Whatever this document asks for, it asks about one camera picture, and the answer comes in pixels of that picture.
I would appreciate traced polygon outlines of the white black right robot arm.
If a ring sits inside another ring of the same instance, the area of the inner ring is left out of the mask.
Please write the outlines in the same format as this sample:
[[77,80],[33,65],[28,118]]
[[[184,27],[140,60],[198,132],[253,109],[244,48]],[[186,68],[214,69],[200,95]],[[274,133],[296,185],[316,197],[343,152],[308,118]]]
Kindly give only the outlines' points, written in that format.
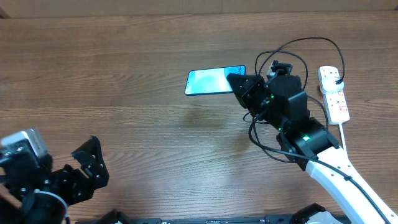
[[279,132],[276,152],[315,179],[352,223],[397,223],[397,214],[361,177],[338,140],[310,116],[299,77],[274,75],[265,81],[261,76],[231,73],[227,80],[240,105],[253,116],[249,138],[256,146],[269,150],[254,130],[258,121],[265,120]]

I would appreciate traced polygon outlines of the Samsung Galaxy smartphone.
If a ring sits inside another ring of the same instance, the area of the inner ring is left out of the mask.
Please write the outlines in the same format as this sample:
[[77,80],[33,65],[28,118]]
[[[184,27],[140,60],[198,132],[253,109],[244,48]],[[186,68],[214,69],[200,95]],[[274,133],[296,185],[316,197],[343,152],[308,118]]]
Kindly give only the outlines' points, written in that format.
[[244,65],[235,65],[191,70],[188,73],[185,94],[187,96],[194,96],[232,93],[232,88],[226,78],[230,73],[245,75],[246,67]]

